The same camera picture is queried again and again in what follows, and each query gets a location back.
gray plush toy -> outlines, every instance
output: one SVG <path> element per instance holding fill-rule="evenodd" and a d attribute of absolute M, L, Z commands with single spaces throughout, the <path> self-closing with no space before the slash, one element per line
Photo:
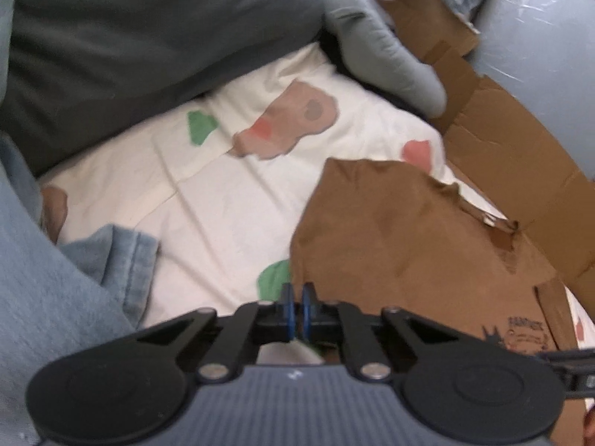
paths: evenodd
<path fill-rule="evenodd" d="M 393 34 L 392 21 L 375 0 L 323 0 L 325 25 L 337 36 L 343 61 L 360 80 L 438 117 L 446 92 L 430 65 L 422 64 Z"/>

torn cardboard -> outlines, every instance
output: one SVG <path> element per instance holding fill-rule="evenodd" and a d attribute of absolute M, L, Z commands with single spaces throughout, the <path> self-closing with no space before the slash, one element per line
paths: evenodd
<path fill-rule="evenodd" d="M 479 44 L 479 36 L 443 0 L 379 0 L 395 22 L 399 40 L 418 59 L 440 41 L 445 41 L 461 56 Z"/>
<path fill-rule="evenodd" d="M 524 235 L 595 319 L 595 184 L 521 103 L 493 80 L 475 74 L 462 56 L 477 46 L 478 36 L 441 3 L 381 5 L 393 17 L 401 42 L 431 65 L 444 85 L 447 109 L 431 123 L 444 136 L 446 156 L 509 219 L 519 221 Z M 560 290 L 538 289 L 537 298 L 557 345 L 576 347 Z M 582 445 L 583 414 L 584 403 L 567 401 L 552 440 Z"/>
<path fill-rule="evenodd" d="M 431 121 L 447 158 L 519 221 L 595 318 L 595 184 L 519 101 L 446 42 L 423 60 L 447 93 L 445 113 Z"/>

hand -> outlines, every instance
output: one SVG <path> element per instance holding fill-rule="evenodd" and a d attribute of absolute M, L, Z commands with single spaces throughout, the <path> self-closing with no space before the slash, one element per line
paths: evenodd
<path fill-rule="evenodd" d="M 595 446 L 595 407 L 585 416 L 585 426 L 582 435 L 585 438 L 584 446 Z"/>

gray pillow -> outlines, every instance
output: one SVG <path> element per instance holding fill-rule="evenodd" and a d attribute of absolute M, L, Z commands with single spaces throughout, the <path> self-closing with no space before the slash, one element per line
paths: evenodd
<path fill-rule="evenodd" d="M 40 174 L 321 26 L 321 0 L 16 0 L 0 130 Z"/>
<path fill-rule="evenodd" d="M 374 0 L 323 0 L 325 25 L 337 35 L 349 71 L 399 96 L 427 117 L 446 109 L 446 92 L 430 65 L 422 64 L 386 25 Z"/>

denim jeans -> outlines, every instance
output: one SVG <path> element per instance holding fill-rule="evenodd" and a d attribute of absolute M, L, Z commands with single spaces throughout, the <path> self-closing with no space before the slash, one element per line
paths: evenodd
<path fill-rule="evenodd" d="M 0 101 L 14 0 L 0 0 Z M 0 445 L 42 440 L 25 406 L 41 367 L 133 332 L 147 303 L 157 242 L 117 226 L 55 247 L 40 229 L 37 182 L 0 132 Z"/>

